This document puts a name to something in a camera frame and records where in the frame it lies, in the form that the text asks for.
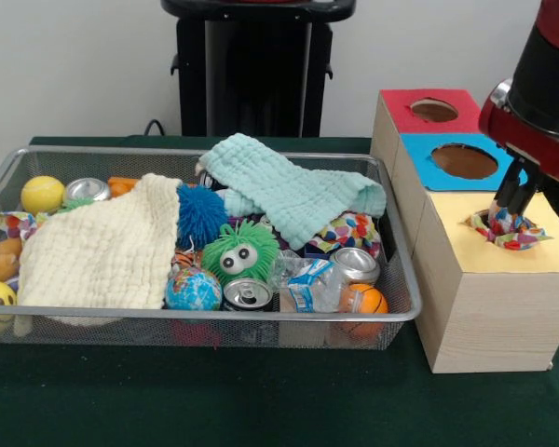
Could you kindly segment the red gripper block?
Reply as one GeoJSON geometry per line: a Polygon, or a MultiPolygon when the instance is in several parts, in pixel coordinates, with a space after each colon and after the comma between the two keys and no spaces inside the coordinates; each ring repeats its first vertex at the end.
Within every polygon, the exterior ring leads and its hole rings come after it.
{"type": "MultiPolygon", "coordinates": [[[[491,91],[479,116],[479,129],[503,149],[534,163],[539,171],[559,182],[559,134],[525,122],[511,108],[511,82],[500,82],[491,91]]],[[[523,216],[539,190],[542,176],[527,175],[521,184],[522,163],[511,163],[495,195],[500,208],[523,216]]]]}

